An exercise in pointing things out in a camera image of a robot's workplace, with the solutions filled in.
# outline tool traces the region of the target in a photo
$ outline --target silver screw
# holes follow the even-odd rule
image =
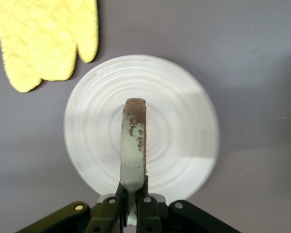
[[[78,210],[83,209],[83,207],[84,207],[84,206],[82,206],[82,205],[77,205],[76,207],[74,207],[74,209],[78,211]]]
[[[182,209],[182,208],[183,208],[182,203],[180,203],[180,202],[176,202],[176,203],[175,203],[175,208],[176,208],[176,209]]]
[[[152,201],[151,197],[145,197],[145,198],[144,198],[144,202],[149,203],[149,202],[151,202],[151,201]]]
[[[109,200],[109,203],[110,204],[114,204],[115,202],[116,202],[116,200],[114,198],[112,198],[112,199]]]

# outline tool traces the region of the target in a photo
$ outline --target screw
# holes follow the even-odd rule
[[[151,201],[152,201],[151,197],[145,197],[145,198],[144,198],[144,202],[149,203],[149,202],[151,202]]]
[[[112,199],[109,200],[109,203],[110,204],[114,204],[115,202],[116,202],[116,199],[114,199],[114,198],[112,198]]]
[[[175,203],[175,208],[176,208],[176,209],[182,209],[182,208],[183,208],[182,203],[180,203],[180,202],[176,202],[176,203]]]
[[[84,207],[84,206],[82,206],[82,205],[77,205],[76,207],[74,207],[74,209],[75,209],[75,210],[81,210],[81,209],[83,209],[83,207]]]

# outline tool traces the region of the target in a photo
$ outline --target oven mitt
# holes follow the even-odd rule
[[[28,92],[42,80],[66,80],[77,51],[88,63],[98,48],[95,0],[0,0],[0,44],[11,85]]]

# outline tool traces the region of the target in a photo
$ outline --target gray surface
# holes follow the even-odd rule
[[[72,79],[16,92],[0,56],[0,233],[98,195],[74,170],[63,118],[91,68],[127,54],[178,63],[208,91],[221,148],[189,199],[243,233],[291,233],[291,0],[101,1],[96,60]]]

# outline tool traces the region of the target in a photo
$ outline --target plate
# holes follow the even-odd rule
[[[146,100],[149,192],[166,203],[187,199],[217,159],[217,116],[205,89],[186,70],[162,58],[129,55],[89,71],[65,111],[65,143],[85,182],[100,195],[120,180],[122,111],[129,98]]]

